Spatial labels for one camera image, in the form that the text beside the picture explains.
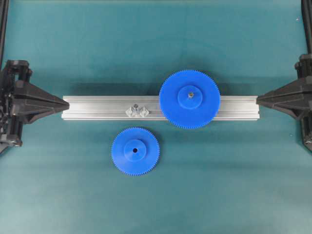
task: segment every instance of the black metal frame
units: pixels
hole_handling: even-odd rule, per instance
[[[8,17],[10,0],[0,0],[0,69],[2,68],[2,59],[4,52],[5,29]]]

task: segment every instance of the small blue gear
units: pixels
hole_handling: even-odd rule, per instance
[[[143,128],[122,131],[112,145],[113,163],[131,176],[140,176],[152,170],[158,162],[159,153],[156,137]]]
[[[172,74],[163,83],[159,104],[164,116],[177,127],[200,128],[218,113],[220,92],[206,74],[184,70]]]

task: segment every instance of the black clamp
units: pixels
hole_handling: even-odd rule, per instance
[[[8,60],[0,74],[0,153],[22,146],[24,124],[69,108],[68,102],[29,83],[31,75],[22,60]]]

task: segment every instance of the teal background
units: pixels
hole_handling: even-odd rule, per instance
[[[28,60],[31,82],[60,97],[157,95],[181,69],[209,74],[222,95],[260,95],[296,79],[302,53],[299,0],[11,0],[4,61]],[[311,153],[295,120],[260,114],[189,131],[40,119],[0,157],[0,233],[311,233]],[[133,126],[161,146],[138,177],[110,157]]]

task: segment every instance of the plastic gear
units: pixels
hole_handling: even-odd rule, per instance
[[[156,137],[143,128],[128,128],[117,135],[112,145],[115,166],[131,176],[143,175],[152,170],[159,159]]]
[[[159,104],[164,116],[177,127],[200,128],[218,113],[220,92],[208,75],[184,70],[172,74],[163,83]]]

